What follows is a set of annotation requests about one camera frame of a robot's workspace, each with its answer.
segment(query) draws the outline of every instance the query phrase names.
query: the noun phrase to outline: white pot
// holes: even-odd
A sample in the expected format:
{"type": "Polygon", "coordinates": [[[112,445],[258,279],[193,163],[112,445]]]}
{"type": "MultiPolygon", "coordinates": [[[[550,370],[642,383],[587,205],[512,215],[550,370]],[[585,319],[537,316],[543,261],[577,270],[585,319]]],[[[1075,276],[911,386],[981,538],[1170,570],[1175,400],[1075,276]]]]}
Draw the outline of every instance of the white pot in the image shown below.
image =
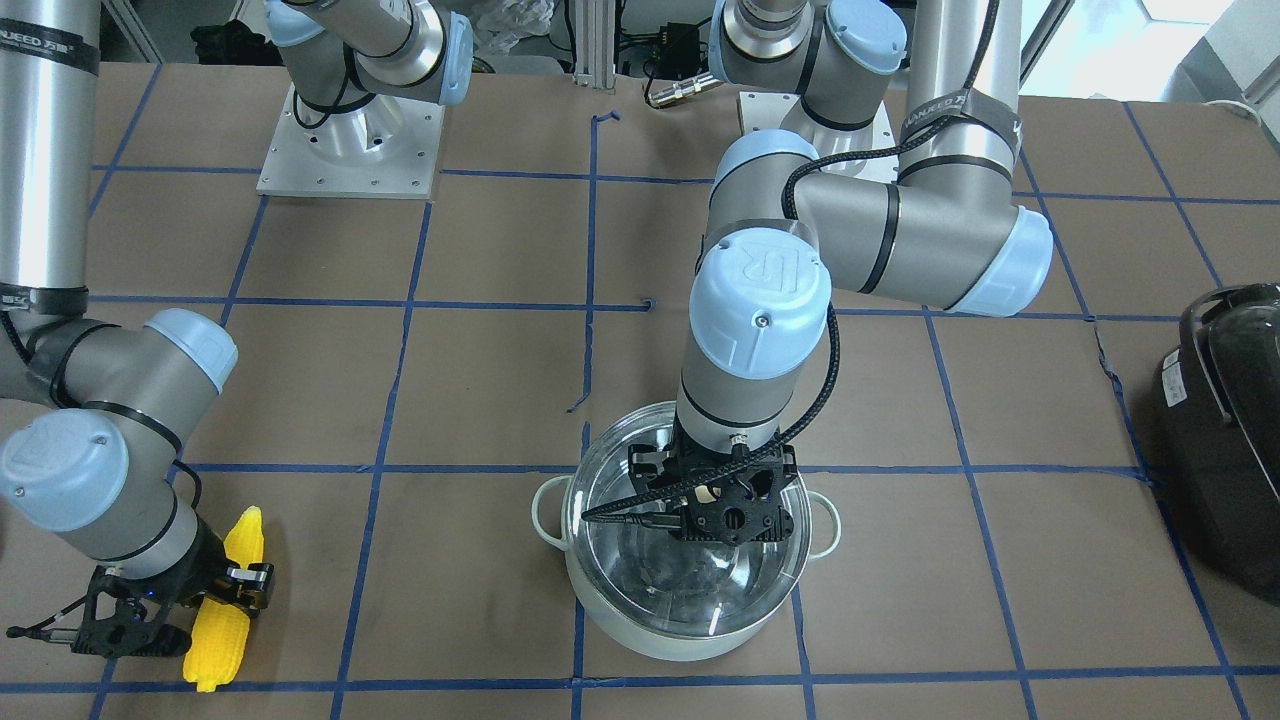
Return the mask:
{"type": "MultiPolygon", "coordinates": [[[[764,623],[786,602],[791,589],[799,582],[804,566],[809,561],[826,557],[840,543],[841,523],[835,505],[826,496],[806,489],[804,480],[797,479],[782,491],[783,506],[792,514],[796,532],[786,543],[774,543],[774,546],[787,546],[785,551],[778,551],[785,553],[785,557],[778,555],[774,559],[781,564],[781,569],[774,578],[767,580],[768,588],[762,597],[726,620],[727,629],[718,632],[714,619],[709,626],[698,626],[646,615],[637,603],[630,601],[609,580],[603,579],[599,559],[582,556],[594,552],[595,546],[590,544],[590,538],[585,534],[588,524],[582,521],[581,514],[589,507],[589,500],[591,505],[599,501],[599,498],[590,497],[590,489],[600,473],[626,473],[625,461],[621,466],[617,462],[620,447],[625,457],[627,445],[637,442],[636,438],[641,434],[649,433],[644,441],[652,441],[655,430],[669,434],[675,414],[673,405],[664,402],[644,407],[607,430],[596,441],[596,445],[593,445],[575,475],[552,478],[538,488],[532,498],[531,519],[538,536],[552,547],[564,552],[573,592],[588,616],[609,637],[635,652],[659,660],[705,660],[736,648],[764,626],[764,623]],[[538,519],[543,497],[557,486],[568,486],[561,511],[561,537],[553,537],[548,533],[538,519]],[[813,527],[809,501],[818,502],[827,509],[835,528],[831,543],[817,553],[809,553],[813,527]]],[[[655,445],[663,443],[659,439],[655,445]]],[[[660,533],[662,530],[639,528],[636,532],[660,533]]],[[[751,544],[742,546],[742,552],[753,550],[749,548],[751,544]]],[[[722,548],[722,551],[739,552],[732,548],[722,548]]],[[[605,560],[612,564],[612,559],[605,560]]]]}

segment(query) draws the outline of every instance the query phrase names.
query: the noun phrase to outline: blue plastic cap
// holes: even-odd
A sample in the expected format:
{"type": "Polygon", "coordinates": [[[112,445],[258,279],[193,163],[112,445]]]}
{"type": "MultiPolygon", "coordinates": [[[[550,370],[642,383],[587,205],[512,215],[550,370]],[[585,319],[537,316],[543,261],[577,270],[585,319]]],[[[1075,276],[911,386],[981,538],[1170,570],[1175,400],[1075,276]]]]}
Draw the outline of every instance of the blue plastic cap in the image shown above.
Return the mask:
{"type": "Polygon", "coordinates": [[[716,79],[732,82],[724,70],[724,51],[721,36],[724,35],[724,0],[716,0],[716,9],[712,10],[712,29],[707,37],[707,68],[716,76],[716,79]]]}
{"type": "Polygon", "coordinates": [[[881,0],[832,0],[827,29],[855,63],[887,76],[906,56],[906,26],[881,0]]]}
{"type": "Polygon", "coordinates": [[[102,516],[124,488],[129,448],[101,413],[55,410],[0,445],[0,493],[36,527],[67,533],[102,516]]]}
{"type": "Polygon", "coordinates": [[[1036,300],[1053,259],[1053,233],[1044,215],[1018,209],[1018,220],[1005,246],[987,272],[947,313],[972,313],[1007,318],[1036,300]]]}
{"type": "Polygon", "coordinates": [[[803,155],[810,160],[818,159],[818,150],[814,149],[813,143],[788,129],[771,128],[749,132],[735,140],[733,145],[730,145],[728,150],[724,151],[719,167],[716,169],[716,184],[712,186],[712,192],[726,176],[740,165],[778,152],[803,155]]]}
{"type": "Polygon", "coordinates": [[[266,29],[276,47],[302,45],[324,32],[324,27],[282,0],[266,0],[266,29]]]}
{"type": "Polygon", "coordinates": [[[457,105],[471,87],[471,58],[475,36],[466,15],[449,13],[449,44],[444,55],[444,79],[440,85],[440,105],[457,105]]]}
{"type": "Polygon", "coordinates": [[[717,368],[767,380],[809,357],[829,302],[831,273],[817,250],[788,232],[746,228],[707,251],[689,297],[689,323],[717,368]]]}
{"type": "Polygon", "coordinates": [[[236,342],[221,325],[191,310],[170,307],[156,313],[145,327],[169,338],[169,342],[186,352],[221,395],[223,383],[239,359],[236,342]]]}

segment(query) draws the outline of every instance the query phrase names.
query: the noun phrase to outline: plastic bag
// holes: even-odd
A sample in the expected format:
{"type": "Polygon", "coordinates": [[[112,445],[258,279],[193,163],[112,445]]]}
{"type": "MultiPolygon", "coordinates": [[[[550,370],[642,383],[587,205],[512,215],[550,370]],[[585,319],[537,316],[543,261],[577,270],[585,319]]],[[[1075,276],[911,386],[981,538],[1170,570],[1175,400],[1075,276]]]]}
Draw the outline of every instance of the plastic bag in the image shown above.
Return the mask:
{"type": "Polygon", "coordinates": [[[556,0],[480,0],[467,12],[477,55],[508,55],[521,40],[552,29],[556,0]]]}

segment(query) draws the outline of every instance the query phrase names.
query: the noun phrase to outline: pot handle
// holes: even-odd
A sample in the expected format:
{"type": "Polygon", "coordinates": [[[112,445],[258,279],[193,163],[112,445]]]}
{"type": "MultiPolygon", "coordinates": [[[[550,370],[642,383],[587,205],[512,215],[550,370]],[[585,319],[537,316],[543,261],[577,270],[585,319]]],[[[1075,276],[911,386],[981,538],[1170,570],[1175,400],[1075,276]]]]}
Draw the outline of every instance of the pot handle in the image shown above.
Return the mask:
{"type": "Polygon", "coordinates": [[[572,479],[573,475],[559,475],[558,478],[552,478],[545,483],[543,483],[543,486],[538,488],[538,492],[534,493],[534,503],[529,510],[530,519],[532,519],[534,521],[534,532],[538,533],[538,537],[543,538],[544,541],[547,541],[547,544],[554,547],[561,552],[568,552],[568,543],[564,542],[562,538],[554,537],[545,529],[543,529],[543,523],[541,520],[538,519],[538,509],[541,507],[543,496],[547,495],[547,491],[552,489],[556,486],[564,484],[572,479]]]}
{"type": "Polygon", "coordinates": [[[823,507],[827,509],[827,512],[831,515],[831,525],[832,525],[831,544],[828,544],[826,550],[823,550],[822,552],[810,552],[809,562],[813,562],[814,560],[822,560],[823,557],[835,552],[836,546],[840,544],[840,536],[844,533],[844,528],[840,523],[840,510],[836,510],[836,503],[832,502],[831,498],[828,498],[827,496],[822,495],[818,491],[812,491],[808,488],[804,492],[805,495],[809,496],[809,500],[812,502],[822,505],[823,507]]]}

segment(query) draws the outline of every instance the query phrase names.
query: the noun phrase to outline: yellow toy corn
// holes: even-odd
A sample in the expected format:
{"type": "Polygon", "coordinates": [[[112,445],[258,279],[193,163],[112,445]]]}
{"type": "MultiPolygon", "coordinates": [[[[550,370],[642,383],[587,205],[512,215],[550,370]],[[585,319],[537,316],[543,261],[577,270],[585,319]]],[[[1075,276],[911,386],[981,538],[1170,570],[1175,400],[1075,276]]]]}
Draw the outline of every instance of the yellow toy corn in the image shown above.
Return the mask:
{"type": "MultiPolygon", "coordinates": [[[[223,541],[227,559],[247,568],[262,561],[262,511],[250,506],[223,541]]],[[[196,614],[191,629],[191,650],[182,661],[182,676],[196,683],[196,692],[211,693],[218,685],[236,679],[244,642],[248,639],[248,616],[241,610],[206,600],[196,614]]]]}

